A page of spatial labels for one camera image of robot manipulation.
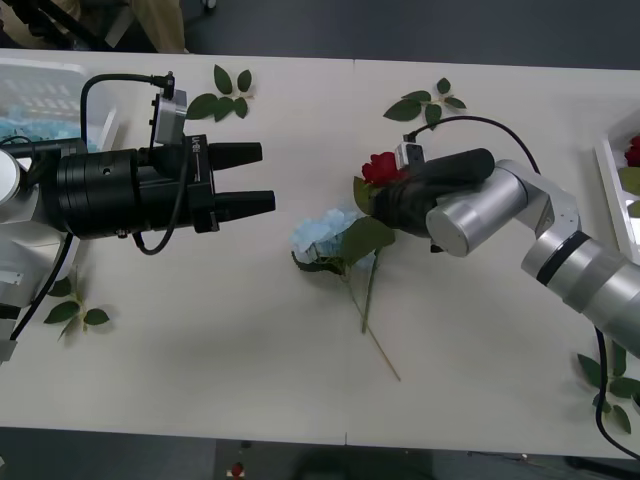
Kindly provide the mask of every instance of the white container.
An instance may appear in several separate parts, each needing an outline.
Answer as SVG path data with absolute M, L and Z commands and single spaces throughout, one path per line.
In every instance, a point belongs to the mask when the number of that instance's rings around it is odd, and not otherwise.
M 76 122 L 80 93 L 91 75 L 79 65 L 0 57 L 0 116 L 19 107 L 24 118 Z M 115 102 L 103 84 L 87 102 L 87 133 L 99 150 L 110 150 L 118 129 Z
M 640 111 L 614 125 L 596 141 L 595 150 L 616 232 L 618 248 L 634 263 L 640 264 L 640 218 L 631 218 L 627 206 L 640 197 L 625 192 L 618 170 L 627 166 L 624 158 L 631 139 L 640 134 Z

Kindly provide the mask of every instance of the cable connector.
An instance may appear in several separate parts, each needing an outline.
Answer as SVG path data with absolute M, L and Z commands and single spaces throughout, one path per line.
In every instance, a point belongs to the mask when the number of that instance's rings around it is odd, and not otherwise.
M 158 75 L 151 75 L 151 84 L 156 87 L 162 88 L 162 97 L 167 100 L 173 98 L 173 94 L 176 88 L 176 79 L 173 76 L 173 72 L 167 73 L 164 77 Z

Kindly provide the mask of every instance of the red flower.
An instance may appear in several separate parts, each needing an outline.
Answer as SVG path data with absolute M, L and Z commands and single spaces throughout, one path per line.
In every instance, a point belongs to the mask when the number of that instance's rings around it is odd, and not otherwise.
M 392 182 L 402 180 L 407 172 L 399 171 L 396 167 L 396 156 L 391 152 L 380 155 L 371 155 L 371 163 L 362 166 L 362 175 L 365 183 L 375 187 L 384 187 Z

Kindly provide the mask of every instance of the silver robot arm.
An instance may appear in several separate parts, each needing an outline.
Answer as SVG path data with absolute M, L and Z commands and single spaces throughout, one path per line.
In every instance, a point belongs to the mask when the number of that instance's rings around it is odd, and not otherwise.
M 426 224 L 465 257 L 512 218 L 536 236 L 522 269 L 640 358 L 640 266 L 583 233 L 575 198 L 553 182 L 502 160 L 475 190 L 439 198 Z

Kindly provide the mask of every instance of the artificial leaf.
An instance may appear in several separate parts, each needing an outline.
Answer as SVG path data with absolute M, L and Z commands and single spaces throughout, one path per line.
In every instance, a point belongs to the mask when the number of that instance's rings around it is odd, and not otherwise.
M 84 317 L 84 323 L 87 325 L 102 325 L 103 323 L 107 323 L 109 320 L 111 320 L 109 315 L 99 308 L 92 308 Z
M 598 406 L 598 399 L 600 398 L 600 394 L 596 394 L 596 396 L 593 398 L 593 402 L 591 402 L 591 404 L 594 407 Z M 611 405 L 609 404 L 609 402 L 607 402 L 607 399 L 605 398 L 604 403 L 602 404 L 602 411 L 604 413 L 609 413 L 611 412 Z
M 80 305 L 76 302 L 64 302 L 51 309 L 44 323 L 52 325 L 54 323 L 65 322 L 75 316 L 80 311 Z
M 613 418 L 615 418 L 620 428 L 622 428 L 626 433 L 631 433 L 631 423 L 629 422 L 629 417 L 627 416 L 627 412 L 620 405 L 613 406 Z
M 449 80 L 446 78 L 441 78 L 436 85 L 436 88 L 441 95 L 444 95 L 445 93 L 449 93 L 449 90 L 451 90 L 451 83 L 449 83 Z
M 241 92 L 249 91 L 251 87 L 251 72 L 249 70 L 245 70 L 240 75 L 238 75 L 238 90 Z
M 429 104 L 424 109 L 424 119 L 427 121 L 427 125 L 437 122 L 442 118 L 442 107 L 440 105 Z
M 418 90 L 417 92 L 408 93 L 402 98 L 406 98 L 408 100 L 415 100 L 417 102 L 426 103 L 426 102 L 430 102 L 431 101 L 431 94 L 429 92 L 424 91 L 424 90 Z
M 213 115 L 218 97 L 205 93 L 193 99 L 187 109 L 187 120 L 200 120 Z
M 213 110 L 213 118 L 219 122 L 233 111 L 233 100 L 229 97 L 221 97 L 216 102 L 216 108 Z
M 224 68 L 216 65 L 213 69 L 213 79 L 216 82 L 216 87 L 224 95 L 231 95 L 233 93 L 233 84 L 231 83 L 231 77 L 225 71 Z
M 633 378 L 615 378 L 609 385 L 609 391 L 618 398 L 631 398 L 640 394 L 640 382 Z
M 613 345 L 613 374 L 621 377 L 627 371 L 627 351 L 616 342 Z
M 627 205 L 627 212 L 631 218 L 640 218 L 640 201 Z
M 233 109 L 236 111 L 236 115 L 240 118 L 244 118 L 247 116 L 247 112 L 249 111 L 249 105 L 247 105 L 247 101 L 244 98 L 240 97 L 233 101 Z
M 594 387 L 600 388 L 600 364 L 592 358 L 578 354 L 578 361 L 587 380 Z
M 458 108 L 460 110 L 464 110 L 467 106 L 464 104 L 462 100 L 456 97 L 447 97 L 444 99 L 444 103 L 453 108 Z
M 365 215 L 371 215 L 371 205 L 369 204 L 369 196 L 371 187 L 364 183 L 360 177 L 353 177 L 353 198 L 356 205 Z
M 422 110 L 420 102 L 405 98 L 387 110 L 384 117 L 398 122 L 408 122 L 420 115 L 420 110 Z
M 640 168 L 624 167 L 618 170 L 620 184 L 625 192 L 640 195 Z
M 395 242 L 392 229 L 372 217 L 356 220 L 344 232 L 340 257 L 349 266 L 379 248 L 387 247 Z
M 71 288 L 71 280 L 69 277 L 65 277 L 62 280 L 53 284 L 53 288 L 47 293 L 52 297 L 66 297 L 71 295 L 73 288 Z
M 74 328 L 76 328 L 78 325 L 80 325 L 80 317 L 78 315 L 75 315 L 71 321 L 69 321 L 69 323 L 67 323 L 64 328 L 62 329 L 62 332 L 60 332 L 60 335 L 58 336 L 58 341 L 60 341 L 60 339 L 62 337 L 64 337 L 65 335 L 69 335 Z
M 336 275 L 344 275 L 343 261 L 341 258 L 321 257 L 313 263 L 303 263 L 296 258 L 296 254 L 291 252 L 296 266 L 303 272 L 331 272 Z

